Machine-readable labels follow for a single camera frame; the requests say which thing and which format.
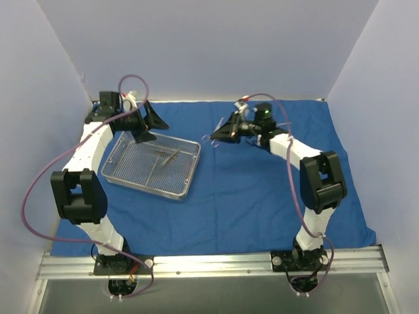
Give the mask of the blue surgical cloth wrap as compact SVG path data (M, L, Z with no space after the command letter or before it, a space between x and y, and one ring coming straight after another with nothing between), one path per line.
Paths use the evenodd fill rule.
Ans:
M374 245L348 155L335 131L328 104L282 101L274 105L278 122L292 122L303 143L335 151L347 197L334 212L327 237L338 249ZM287 173L285 161L246 142L202 145L187 196L180 201L109 183L100 178L108 198L108 217L135 253L176 256L287 250L301 224L291 195L299 172Z

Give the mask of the steel mesh instrument tray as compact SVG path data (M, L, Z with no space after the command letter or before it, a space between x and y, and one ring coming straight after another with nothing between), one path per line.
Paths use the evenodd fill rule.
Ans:
M101 174L108 182L172 200L182 200L188 193L196 170L201 145L196 141L152 132L156 140L136 143L130 132L121 133L105 160ZM164 167L167 156L180 150Z

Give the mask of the steel surgical forceps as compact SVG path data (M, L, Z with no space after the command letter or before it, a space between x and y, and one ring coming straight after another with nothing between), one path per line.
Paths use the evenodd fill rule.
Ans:
M180 150L176 150L175 152L171 153L168 157L166 157L162 163L160 164L161 167L164 167L170 160L172 160L174 157L177 156L177 154L180 152Z

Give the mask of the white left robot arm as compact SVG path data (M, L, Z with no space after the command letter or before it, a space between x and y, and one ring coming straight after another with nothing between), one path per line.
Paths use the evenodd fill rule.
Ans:
M101 159L118 131L128 131L142 143L156 139L151 129L168 128L149 101L137 104L135 92L100 92L99 103L84 119L80 145L64 168L50 176L60 218L81 229L100 255L110 256L108 265L117 274L131 269L132 257L107 216L108 200L98 179Z

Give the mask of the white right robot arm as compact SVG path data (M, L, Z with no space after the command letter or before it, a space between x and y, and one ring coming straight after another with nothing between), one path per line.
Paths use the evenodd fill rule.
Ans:
M295 237L291 262L298 270L307 269L315 260L326 264L329 258L323 252L323 244L327 226L348 193L338 154L295 139L289 128L282 128L275 121L270 103L256 104L253 120L247 118L251 109L246 98L234 106L236 110L227 121L220 121L208 139L239 143L243 137L253 137L257 147L285 160L289 175L298 169L300 187L291 184L291 195L296 205L303 202L305 208L296 208L301 228Z

